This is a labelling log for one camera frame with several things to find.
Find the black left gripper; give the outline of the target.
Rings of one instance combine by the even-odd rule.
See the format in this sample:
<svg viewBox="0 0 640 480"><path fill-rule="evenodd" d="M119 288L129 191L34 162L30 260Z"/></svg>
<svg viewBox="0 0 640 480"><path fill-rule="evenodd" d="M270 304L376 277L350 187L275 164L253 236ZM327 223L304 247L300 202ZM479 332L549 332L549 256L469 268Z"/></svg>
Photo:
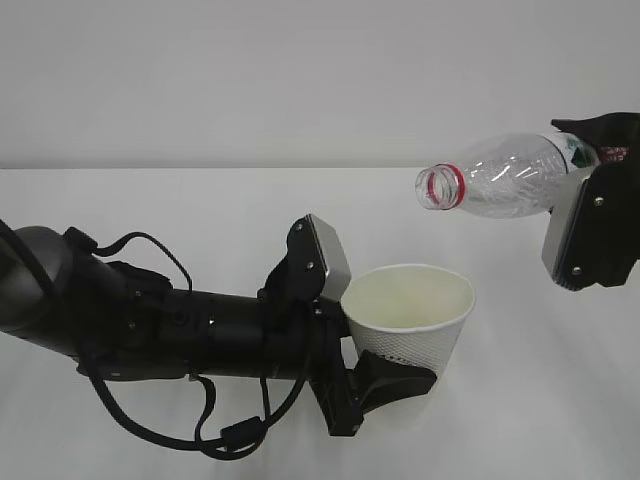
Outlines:
<svg viewBox="0 0 640 480"><path fill-rule="evenodd" d="M351 334L338 302L312 300L302 328L307 381L330 436L355 436L364 414L426 395L438 380L429 368L395 363L367 350L359 356L351 379L342 355L342 339Z"/></svg>

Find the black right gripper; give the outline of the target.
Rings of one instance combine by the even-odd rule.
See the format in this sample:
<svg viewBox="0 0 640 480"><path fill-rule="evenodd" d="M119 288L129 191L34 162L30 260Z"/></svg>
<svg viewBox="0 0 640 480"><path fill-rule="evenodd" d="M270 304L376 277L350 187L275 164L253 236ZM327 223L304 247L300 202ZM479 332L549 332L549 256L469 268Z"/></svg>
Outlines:
<svg viewBox="0 0 640 480"><path fill-rule="evenodd" d="M587 279L584 286L620 287L639 260L639 114L613 112L587 119L552 119L557 130L590 146L630 148L587 181Z"/></svg>

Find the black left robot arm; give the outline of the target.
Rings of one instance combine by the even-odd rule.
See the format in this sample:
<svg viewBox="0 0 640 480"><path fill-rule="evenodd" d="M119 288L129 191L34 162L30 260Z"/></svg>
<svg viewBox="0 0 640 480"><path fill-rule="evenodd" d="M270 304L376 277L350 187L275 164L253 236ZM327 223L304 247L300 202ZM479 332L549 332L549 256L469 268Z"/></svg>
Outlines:
<svg viewBox="0 0 640 480"><path fill-rule="evenodd" d="M120 238L102 247L84 232L31 226L1 230L1 330L67 356L89 378L113 418L134 435L183 451L234 457L261 441L309 386L333 436L354 435L366 413L424 395L431 368L363 349L347 368L350 333L340 298L350 271L336 231L315 215L298 219L286 253L253 297L173 287L165 276L117 259ZM111 381L189 377L215 405L216 375L287 379L292 390L223 429L218 438L173 439L131 420Z"/></svg>

